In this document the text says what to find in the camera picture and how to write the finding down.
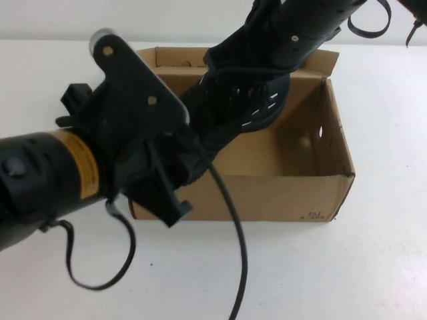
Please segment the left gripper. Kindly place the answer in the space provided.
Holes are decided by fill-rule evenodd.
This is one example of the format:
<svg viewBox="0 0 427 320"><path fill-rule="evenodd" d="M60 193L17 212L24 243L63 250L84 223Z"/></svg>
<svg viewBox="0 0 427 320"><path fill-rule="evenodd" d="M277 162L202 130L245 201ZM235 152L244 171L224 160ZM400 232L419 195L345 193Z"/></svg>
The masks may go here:
<svg viewBox="0 0 427 320"><path fill-rule="evenodd" d="M61 98L68 116L56 120L59 133L78 148L88 148L89 181L67 191L69 202L58 204L69 213L118 193L144 207L168 227L191 211L175 196L187 178L176 137L188 123L187 109L162 82L70 84Z"/></svg>

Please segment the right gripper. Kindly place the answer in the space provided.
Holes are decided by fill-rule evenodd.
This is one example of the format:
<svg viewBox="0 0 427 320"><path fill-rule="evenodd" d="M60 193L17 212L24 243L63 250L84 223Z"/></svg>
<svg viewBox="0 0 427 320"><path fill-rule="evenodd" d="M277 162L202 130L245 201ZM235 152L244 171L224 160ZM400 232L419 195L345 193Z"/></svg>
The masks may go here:
<svg viewBox="0 0 427 320"><path fill-rule="evenodd" d="M209 48L203 62L210 73L246 71L290 73L286 62L279 62L278 51L290 38L290 30L274 23L281 17L282 1L254 1L245 23L220 44Z"/></svg>

